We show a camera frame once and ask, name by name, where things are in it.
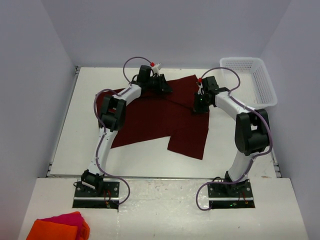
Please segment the dark red t-shirt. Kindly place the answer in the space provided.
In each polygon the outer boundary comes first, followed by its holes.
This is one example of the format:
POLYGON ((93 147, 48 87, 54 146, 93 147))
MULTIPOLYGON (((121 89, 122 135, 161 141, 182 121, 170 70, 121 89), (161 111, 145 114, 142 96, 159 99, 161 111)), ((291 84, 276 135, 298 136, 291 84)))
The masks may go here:
POLYGON ((167 150, 202 160, 210 115, 193 111, 196 82, 195 75, 170 80, 171 93, 148 91, 132 101, 112 147, 169 137, 167 150))

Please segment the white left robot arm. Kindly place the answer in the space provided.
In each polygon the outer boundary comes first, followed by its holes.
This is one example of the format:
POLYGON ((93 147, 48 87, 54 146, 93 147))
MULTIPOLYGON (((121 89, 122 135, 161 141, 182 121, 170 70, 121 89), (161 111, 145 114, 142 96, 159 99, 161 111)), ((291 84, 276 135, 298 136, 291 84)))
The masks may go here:
POLYGON ((93 111, 98 120, 99 138, 94 157, 87 170, 81 175, 81 183, 92 196, 97 197, 104 190, 104 176, 120 179, 105 172, 106 161, 113 141, 125 124, 127 105, 147 91, 171 93, 165 76, 160 74, 161 63, 142 65, 136 80, 120 92, 101 90, 94 99, 93 111))

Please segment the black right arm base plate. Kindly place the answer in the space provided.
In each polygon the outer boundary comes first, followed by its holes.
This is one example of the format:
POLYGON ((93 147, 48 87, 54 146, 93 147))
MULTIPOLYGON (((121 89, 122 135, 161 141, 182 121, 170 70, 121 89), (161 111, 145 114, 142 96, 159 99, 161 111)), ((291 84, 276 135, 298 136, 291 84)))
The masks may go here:
POLYGON ((207 186, 209 209, 253 209, 254 196, 250 180, 234 185, 221 184, 222 178, 216 177, 207 186))

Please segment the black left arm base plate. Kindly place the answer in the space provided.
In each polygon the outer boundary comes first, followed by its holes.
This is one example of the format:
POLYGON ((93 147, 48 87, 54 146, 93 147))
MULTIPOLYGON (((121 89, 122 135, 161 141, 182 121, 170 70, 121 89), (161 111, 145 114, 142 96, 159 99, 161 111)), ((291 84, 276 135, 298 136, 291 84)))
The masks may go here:
POLYGON ((100 192, 81 181, 73 183, 75 187, 72 208, 74 209, 119 209, 118 181, 104 181, 100 192))

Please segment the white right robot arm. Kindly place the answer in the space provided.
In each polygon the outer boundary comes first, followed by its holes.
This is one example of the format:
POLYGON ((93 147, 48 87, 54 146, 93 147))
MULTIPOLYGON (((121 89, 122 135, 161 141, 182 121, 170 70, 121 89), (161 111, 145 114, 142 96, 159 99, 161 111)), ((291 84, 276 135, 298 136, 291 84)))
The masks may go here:
POLYGON ((227 196, 241 191, 240 183, 248 179, 248 173, 257 157, 265 154, 272 145, 268 113, 254 109, 231 95, 226 87, 219 87, 214 76, 199 78, 199 90, 194 94, 193 111, 205 113, 209 106, 219 108, 235 121, 234 142, 237 153, 232 166, 219 182, 227 196))

